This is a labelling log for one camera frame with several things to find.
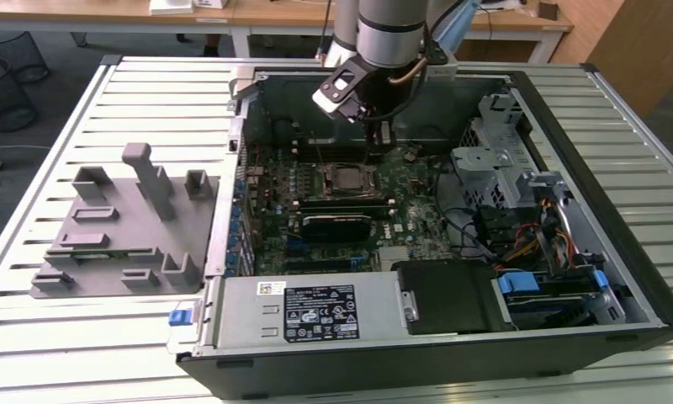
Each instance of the motherboard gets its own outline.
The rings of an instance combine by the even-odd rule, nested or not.
[[[418,146],[367,162],[303,162],[295,148],[254,145],[249,160],[255,274],[387,271],[453,256],[433,196],[441,160]]]

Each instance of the wooden desk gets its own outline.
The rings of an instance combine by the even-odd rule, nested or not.
[[[318,0],[237,0],[231,23],[241,35],[318,35],[326,13]],[[561,36],[573,28],[565,19],[550,21],[515,11],[475,16],[467,40],[523,40],[537,43],[529,57],[531,63],[547,63]]]
[[[223,19],[227,24],[235,2],[223,9],[194,8],[191,14],[149,15],[149,0],[0,0],[0,21],[198,24],[197,19]]]
[[[191,14],[149,15],[149,0],[0,0],[0,29],[66,32],[229,34],[237,57],[249,57],[249,35],[318,35],[325,4],[303,0],[230,0],[225,9],[194,8]],[[537,42],[530,62],[547,62],[571,25],[515,12],[478,15],[470,40]]]

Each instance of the green circuit board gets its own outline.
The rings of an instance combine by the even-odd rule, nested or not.
[[[445,227],[435,213],[431,178],[439,161],[409,154],[407,147],[395,147],[377,164],[302,163],[286,151],[250,157],[258,165],[251,169],[251,224],[258,233],[254,254],[258,275],[302,274],[329,272],[378,271],[378,254],[382,247],[402,247],[410,259],[450,258],[451,248]],[[346,198],[325,193],[323,172],[331,167],[358,166],[367,173],[371,184],[369,196],[393,203],[389,216],[371,220],[371,231],[362,242],[305,243],[299,238],[298,225],[303,215],[293,209],[295,200]],[[314,268],[309,271],[290,270],[290,263],[349,261],[342,270]]]

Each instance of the blue latch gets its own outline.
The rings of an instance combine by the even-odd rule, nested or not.
[[[607,277],[606,274],[603,274],[603,271],[595,269],[593,271],[593,278],[595,279],[595,283],[601,289],[607,287]]]
[[[190,326],[191,325],[191,309],[171,310],[169,313],[169,326]]]
[[[538,283],[530,272],[506,272],[498,278],[498,287],[503,295],[513,292],[537,292]]]

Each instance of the metal slatted table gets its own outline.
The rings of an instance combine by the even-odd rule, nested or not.
[[[165,348],[166,314],[198,294],[34,300],[27,290],[71,204],[69,180],[81,165],[98,163],[109,176],[133,176],[119,162],[122,145],[149,141],[151,159],[169,175],[189,169],[219,173],[230,127],[227,80],[230,69],[245,63],[295,65],[125,57],[115,66],[99,66],[0,237],[0,402],[218,402]],[[467,70],[499,68],[526,71],[673,288],[673,156],[597,73],[578,66],[463,64]],[[534,142],[547,154],[537,134]],[[545,161],[555,165],[547,155]],[[607,397],[673,402],[673,342],[615,355],[573,375],[273,402],[591,404]]]

